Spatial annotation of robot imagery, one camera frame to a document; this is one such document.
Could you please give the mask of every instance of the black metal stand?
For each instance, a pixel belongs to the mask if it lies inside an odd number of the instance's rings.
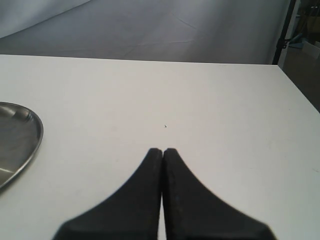
[[[287,35],[287,31],[288,31],[288,27],[290,24],[292,14],[295,9],[295,5],[296,5],[296,0],[290,0],[289,9],[288,9],[288,12],[286,13],[282,32],[281,32],[280,38],[276,44],[276,50],[275,50],[275,54],[274,54],[273,61],[272,61],[273,65],[278,65],[282,49],[285,49],[287,47],[288,42],[291,40],[291,39],[286,39],[286,35]]]

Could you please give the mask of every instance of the stainless steel plate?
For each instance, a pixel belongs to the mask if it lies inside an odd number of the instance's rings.
[[[44,127],[30,109],[0,102],[0,189],[35,156]]]

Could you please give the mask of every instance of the white table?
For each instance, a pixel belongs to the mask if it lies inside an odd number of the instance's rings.
[[[51,239],[151,147],[177,148],[279,240],[320,238],[320,114],[277,66],[0,55],[0,100],[44,125],[37,158],[0,195],[1,239]]]

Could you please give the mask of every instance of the floor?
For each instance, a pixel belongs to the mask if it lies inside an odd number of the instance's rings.
[[[283,71],[320,112],[320,60],[315,60],[301,49],[288,49]]]

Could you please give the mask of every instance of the table surface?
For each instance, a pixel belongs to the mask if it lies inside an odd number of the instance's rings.
[[[0,55],[0,100],[44,126],[38,156],[0,195],[2,239],[51,239],[151,147],[178,149],[279,240],[320,237],[320,114],[277,66]],[[164,229],[161,212],[161,240]]]

